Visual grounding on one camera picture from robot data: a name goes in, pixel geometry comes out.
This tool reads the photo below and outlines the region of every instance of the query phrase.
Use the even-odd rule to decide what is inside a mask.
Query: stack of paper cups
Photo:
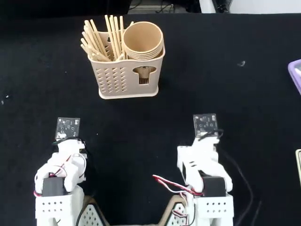
[[[156,58],[164,45],[161,29],[146,21],[137,22],[128,27],[123,34],[123,40],[128,57],[136,60]]]

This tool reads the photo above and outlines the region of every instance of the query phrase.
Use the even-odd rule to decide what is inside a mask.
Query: black cable
[[[194,214],[193,214],[193,220],[192,220],[192,222],[191,222],[189,225],[186,225],[186,226],[191,226],[191,225],[193,224],[193,222],[194,222],[195,218],[196,218],[196,204],[194,204]]]
[[[257,219],[257,217],[258,217],[258,213],[259,213],[261,204],[262,204],[262,201],[260,200],[259,203],[258,203],[256,212],[255,212],[255,214],[254,214],[253,220],[252,220],[252,222],[251,222],[251,226],[255,226],[255,222],[256,222],[256,219]]]
[[[223,136],[224,130],[223,130],[223,129],[215,129],[215,130],[212,130],[212,131],[207,132],[206,134],[202,135],[198,140],[200,141],[200,140],[202,140],[202,139],[204,139],[204,138],[206,138],[206,137],[209,137],[209,136],[211,136],[211,135],[214,135],[215,133],[218,133],[217,138],[219,139],[219,138],[221,138],[221,137]]]
[[[137,5],[135,5],[135,6],[131,7],[131,8],[129,8],[128,10],[130,11],[130,10],[132,10],[132,9],[134,9],[134,8],[136,8],[136,7],[138,7],[138,6],[140,6],[141,3],[142,3],[142,0],[140,0],[140,2],[137,3]]]
[[[235,167],[236,169],[238,170],[240,176],[242,177],[242,179],[244,180],[248,190],[249,190],[249,193],[250,193],[250,201],[248,203],[248,205],[246,206],[245,210],[243,211],[243,213],[239,216],[239,218],[237,219],[236,223],[234,224],[234,226],[239,226],[240,223],[242,222],[242,220],[245,218],[246,214],[250,211],[250,208],[253,204],[253,200],[254,200],[254,194],[253,194],[253,190],[248,182],[248,180],[245,178],[243,172],[241,171],[239,165],[237,164],[237,162],[232,158],[230,157],[230,155],[228,155],[225,151],[223,150],[219,150],[219,153],[222,153],[225,158],[230,161]]]
[[[171,6],[172,4],[168,4],[160,9],[160,11],[156,11],[156,13],[161,13],[166,7]]]

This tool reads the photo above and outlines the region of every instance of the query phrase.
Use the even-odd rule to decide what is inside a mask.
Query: beige plastic holder
[[[108,42],[109,34],[99,32],[108,57],[113,60],[113,49]],[[103,99],[129,97],[152,97],[158,93],[158,81],[165,47],[151,60],[120,60],[112,62],[91,62],[99,87],[99,96]]]

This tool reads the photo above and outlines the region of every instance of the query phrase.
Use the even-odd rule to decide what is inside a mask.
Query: black tablecloth
[[[219,147],[241,166],[254,190],[249,225],[296,225],[301,188],[301,97],[287,65],[301,58],[301,15],[136,15],[165,37],[159,93],[103,100],[79,47],[85,18],[0,25],[0,200],[3,225],[34,225],[33,177],[50,157],[57,117],[80,117],[80,136],[101,182],[96,201],[111,224],[159,221],[171,194],[151,177],[182,183],[177,146],[191,145],[192,115],[217,113]],[[104,30],[102,17],[94,18]],[[236,168],[235,214],[249,200]]]

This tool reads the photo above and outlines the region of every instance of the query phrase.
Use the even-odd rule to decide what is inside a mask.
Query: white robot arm
[[[86,180],[85,145],[78,139],[63,140],[59,151],[36,173],[37,226],[75,226],[83,205],[84,192],[77,184]]]

